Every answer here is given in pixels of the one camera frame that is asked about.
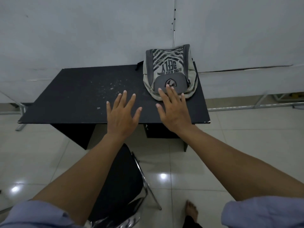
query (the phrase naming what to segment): table top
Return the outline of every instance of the table top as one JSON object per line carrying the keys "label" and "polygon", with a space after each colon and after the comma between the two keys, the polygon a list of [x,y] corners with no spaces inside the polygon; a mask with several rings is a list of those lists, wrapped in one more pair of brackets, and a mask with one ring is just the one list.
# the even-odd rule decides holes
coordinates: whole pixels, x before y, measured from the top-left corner
{"label": "table top", "polygon": [[[106,101],[113,105],[118,93],[127,90],[132,109],[142,106],[139,123],[161,123],[156,103],[142,80],[142,68],[136,65],[62,69],[18,123],[107,123]],[[187,99],[192,123],[210,123],[200,80],[194,95]]]}

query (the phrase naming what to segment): backpack logo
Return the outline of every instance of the backpack logo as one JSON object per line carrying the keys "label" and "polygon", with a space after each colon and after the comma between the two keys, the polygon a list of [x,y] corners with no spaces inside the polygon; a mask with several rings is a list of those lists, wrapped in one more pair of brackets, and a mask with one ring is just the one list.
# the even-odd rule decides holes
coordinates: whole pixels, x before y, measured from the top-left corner
{"label": "backpack logo", "polygon": [[166,87],[166,85],[169,85],[170,87],[176,86],[176,82],[172,79],[169,79],[168,81],[166,81],[165,87]]}

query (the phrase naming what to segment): hand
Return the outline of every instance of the hand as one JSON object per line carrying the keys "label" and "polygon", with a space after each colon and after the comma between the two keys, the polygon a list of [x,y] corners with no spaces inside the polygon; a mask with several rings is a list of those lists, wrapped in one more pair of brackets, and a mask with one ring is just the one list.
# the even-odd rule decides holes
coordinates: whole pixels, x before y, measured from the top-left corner
{"label": "hand", "polygon": [[138,125],[142,107],[131,116],[131,109],[135,103],[136,95],[133,94],[126,105],[127,91],[123,95],[119,94],[114,102],[113,109],[107,102],[108,134],[125,140],[129,137]]}
{"label": "hand", "polygon": [[169,97],[161,88],[158,89],[165,104],[166,112],[160,104],[157,103],[156,107],[162,123],[178,135],[182,130],[192,126],[185,95],[182,93],[180,99],[174,88],[170,88],[169,85],[166,85],[166,90]]}

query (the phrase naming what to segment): finger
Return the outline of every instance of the finger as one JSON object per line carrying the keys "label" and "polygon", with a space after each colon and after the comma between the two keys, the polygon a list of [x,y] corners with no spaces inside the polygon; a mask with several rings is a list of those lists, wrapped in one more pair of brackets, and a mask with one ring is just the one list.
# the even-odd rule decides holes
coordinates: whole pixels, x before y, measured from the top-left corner
{"label": "finger", "polygon": [[180,102],[179,96],[173,86],[171,87],[171,90],[172,90],[172,93],[173,93],[175,99]]}
{"label": "finger", "polygon": [[165,107],[168,106],[169,104],[171,104],[168,96],[162,91],[161,88],[158,88],[158,93],[159,93],[160,97],[162,98],[163,103],[165,104]]}
{"label": "finger", "polygon": [[184,93],[181,94],[181,102],[183,103],[183,105],[185,105],[187,107],[186,98],[185,98],[185,94]]}
{"label": "finger", "polygon": [[127,91],[124,90],[123,92],[123,96],[121,97],[120,103],[119,103],[119,107],[125,107],[126,105],[126,101],[127,101]]}
{"label": "finger", "polygon": [[166,117],[166,113],[160,104],[157,103],[156,107],[157,107],[157,111],[159,113],[159,117],[161,118],[161,121],[163,121]]}
{"label": "finger", "polygon": [[109,115],[111,113],[111,105],[110,103],[107,101],[107,115]]}
{"label": "finger", "polygon": [[168,96],[169,96],[169,98],[170,98],[170,101],[171,101],[172,103],[176,102],[176,99],[175,99],[175,97],[174,97],[174,94],[173,94],[173,92],[172,92],[172,89],[170,88],[170,86],[169,86],[168,84],[166,85],[166,90],[167,90],[167,94],[168,94]]}
{"label": "finger", "polygon": [[113,104],[113,109],[117,108],[117,106],[119,105],[120,99],[121,99],[121,93],[118,94],[118,96]]}
{"label": "finger", "polygon": [[126,108],[128,107],[131,110],[132,107],[134,106],[135,99],[136,99],[136,94],[133,94],[130,101],[126,105]]}
{"label": "finger", "polygon": [[133,121],[136,123],[136,125],[139,122],[139,117],[140,117],[141,111],[142,111],[142,107],[139,107],[134,114]]}

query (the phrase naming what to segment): forearm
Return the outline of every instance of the forearm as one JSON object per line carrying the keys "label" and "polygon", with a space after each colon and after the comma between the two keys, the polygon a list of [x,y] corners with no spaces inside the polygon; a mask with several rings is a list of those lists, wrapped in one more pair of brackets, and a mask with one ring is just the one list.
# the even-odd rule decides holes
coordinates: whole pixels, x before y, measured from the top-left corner
{"label": "forearm", "polygon": [[53,204],[67,211],[78,225],[83,225],[122,144],[123,139],[106,134],[98,145],[33,200]]}
{"label": "forearm", "polygon": [[191,126],[178,134],[236,200],[277,195],[304,197],[304,184]]}

